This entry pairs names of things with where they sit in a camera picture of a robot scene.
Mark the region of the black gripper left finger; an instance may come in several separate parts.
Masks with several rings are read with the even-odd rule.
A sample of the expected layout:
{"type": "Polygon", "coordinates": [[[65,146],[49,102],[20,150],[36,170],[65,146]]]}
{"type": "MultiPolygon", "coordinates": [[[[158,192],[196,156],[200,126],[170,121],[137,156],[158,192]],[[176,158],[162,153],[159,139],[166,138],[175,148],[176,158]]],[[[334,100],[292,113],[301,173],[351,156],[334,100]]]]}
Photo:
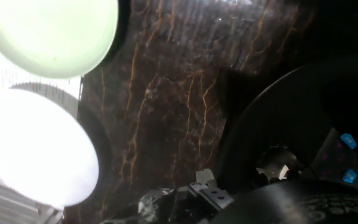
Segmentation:
{"type": "Polygon", "coordinates": [[[226,208],[234,199],[225,191],[218,188],[216,179],[210,169],[197,171],[196,182],[189,186],[190,192],[211,205],[215,210],[226,208]]]}

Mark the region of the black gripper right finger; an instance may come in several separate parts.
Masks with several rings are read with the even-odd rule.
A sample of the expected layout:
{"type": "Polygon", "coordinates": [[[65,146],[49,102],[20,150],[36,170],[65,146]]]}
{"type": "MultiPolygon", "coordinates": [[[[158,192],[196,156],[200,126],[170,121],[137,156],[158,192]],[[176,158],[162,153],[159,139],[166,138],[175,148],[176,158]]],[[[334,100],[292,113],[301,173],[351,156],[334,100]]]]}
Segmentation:
{"type": "Polygon", "coordinates": [[[296,178],[296,157],[286,148],[273,147],[260,158],[255,182],[259,186],[296,178]]]}

